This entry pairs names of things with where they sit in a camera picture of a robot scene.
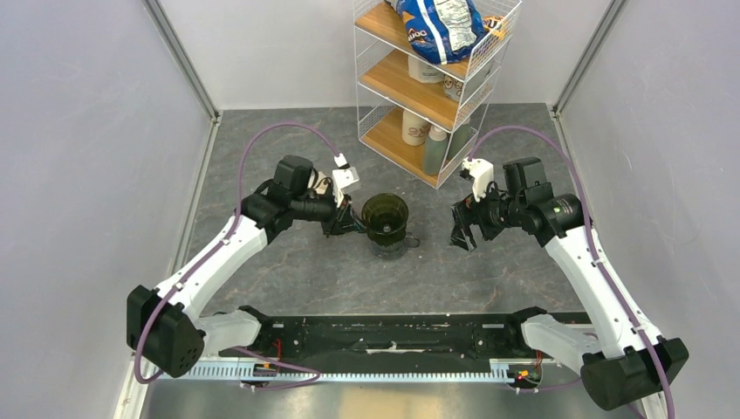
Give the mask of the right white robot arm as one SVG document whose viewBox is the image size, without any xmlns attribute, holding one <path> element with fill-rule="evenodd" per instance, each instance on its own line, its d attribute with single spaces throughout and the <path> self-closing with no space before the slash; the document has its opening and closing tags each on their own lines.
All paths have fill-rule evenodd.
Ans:
<svg viewBox="0 0 740 419">
<path fill-rule="evenodd" d="M 463 160 L 460 175 L 472 188 L 451 207 L 451 244 L 473 251 L 474 226 L 486 241 L 506 229 L 526 232 L 565 274 L 595 330 L 579 333 L 534 306 L 508 316 L 505 349 L 516 357 L 534 350 L 550 355 L 579 375 L 604 410 L 667 393 L 689 351 L 681 339 L 665 337 L 630 296 L 579 198 L 555 195 L 536 157 L 504 164 L 504 189 L 484 159 Z"/>
</svg>

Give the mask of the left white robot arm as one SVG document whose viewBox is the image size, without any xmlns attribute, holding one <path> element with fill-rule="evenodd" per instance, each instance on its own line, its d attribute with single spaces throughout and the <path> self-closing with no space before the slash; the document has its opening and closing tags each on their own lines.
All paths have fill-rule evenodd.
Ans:
<svg viewBox="0 0 740 419">
<path fill-rule="evenodd" d="M 267 317 L 250 308 L 202 316 L 215 293 L 250 258 L 295 221 L 319 223 L 325 236 L 360 231 L 350 191 L 360 183 L 344 155 L 329 175 L 313 163 L 287 155 L 274 175 L 240 196 L 219 233 L 171 277 L 153 288 L 135 287 L 127 296 L 127 344 L 139 366 L 149 361 L 172 378 L 185 375 L 205 354 L 243 347 L 266 355 L 274 334 Z"/>
</svg>

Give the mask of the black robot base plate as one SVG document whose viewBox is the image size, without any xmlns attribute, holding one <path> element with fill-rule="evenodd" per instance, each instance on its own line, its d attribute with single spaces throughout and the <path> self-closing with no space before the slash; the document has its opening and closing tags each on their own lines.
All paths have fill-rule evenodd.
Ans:
<svg viewBox="0 0 740 419">
<path fill-rule="evenodd" d="M 248 349 L 330 374 L 484 373 L 491 359 L 532 360 L 506 313 L 305 315 L 264 318 Z"/>
</svg>

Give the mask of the dark green coffee dripper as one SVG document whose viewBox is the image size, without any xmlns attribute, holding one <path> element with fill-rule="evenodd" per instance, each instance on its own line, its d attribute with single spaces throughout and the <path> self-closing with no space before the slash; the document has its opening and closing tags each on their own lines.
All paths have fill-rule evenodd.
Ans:
<svg viewBox="0 0 740 419">
<path fill-rule="evenodd" d="M 368 238 L 377 245 L 390 246 L 407 234 L 409 209 L 395 194 L 382 193 L 369 198 L 361 210 Z"/>
</svg>

